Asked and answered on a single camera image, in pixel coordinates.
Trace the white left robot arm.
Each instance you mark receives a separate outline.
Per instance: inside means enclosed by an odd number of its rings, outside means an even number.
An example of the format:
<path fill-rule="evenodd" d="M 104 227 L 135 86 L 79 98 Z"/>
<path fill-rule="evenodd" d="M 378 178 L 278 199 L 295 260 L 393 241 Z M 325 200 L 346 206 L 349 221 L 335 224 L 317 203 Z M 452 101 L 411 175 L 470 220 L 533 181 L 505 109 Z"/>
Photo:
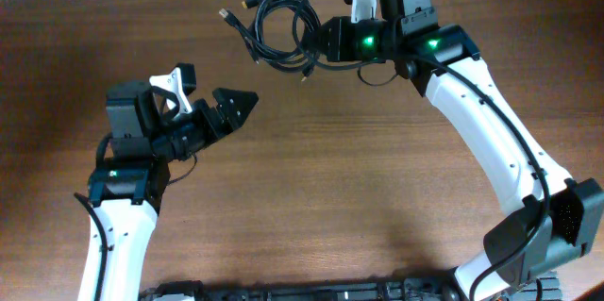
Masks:
<path fill-rule="evenodd" d="M 195 159 L 243 126 L 258 104 L 255 92 L 217 88 L 211 107 L 199 99 L 183 115 L 161 112 L 155 99 L 176 98 L 148 82 L 118 84 L 107 93 L 111 131 L 99 143 L 88 193 L 75 198 L 91 233 L 80 300 L 135 300 L 161 200 L 174 183 L 169 164 Z"/>

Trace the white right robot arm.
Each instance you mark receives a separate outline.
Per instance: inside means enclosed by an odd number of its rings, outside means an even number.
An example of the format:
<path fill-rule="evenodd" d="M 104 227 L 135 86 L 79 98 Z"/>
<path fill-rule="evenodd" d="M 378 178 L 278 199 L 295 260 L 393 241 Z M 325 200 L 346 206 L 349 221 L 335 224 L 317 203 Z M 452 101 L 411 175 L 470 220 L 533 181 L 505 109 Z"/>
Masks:
<path fill-rule="evenodd" d="M 442 298 L 486 300 L 538 286 L 540 276 L 587 255 L 603 191 L 576 181 L 531 136 L 459 25 L 439 25 L 431 0 L 344 0 L 312 47 L 330 62 L 391 61 L 455 127 L 489 179 L 503 220 L 453 273 Z"/>

